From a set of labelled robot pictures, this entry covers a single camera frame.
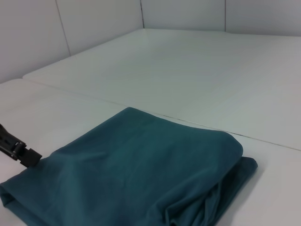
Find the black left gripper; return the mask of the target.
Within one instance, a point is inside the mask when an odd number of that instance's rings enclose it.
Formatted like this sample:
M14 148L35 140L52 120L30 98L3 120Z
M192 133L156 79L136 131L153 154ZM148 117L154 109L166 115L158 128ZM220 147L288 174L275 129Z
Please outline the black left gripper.
M13 160L19 160L25 167L34 167L42 155L33 149L27 149L26 144L16 143L15 138L0 125L0 151Z

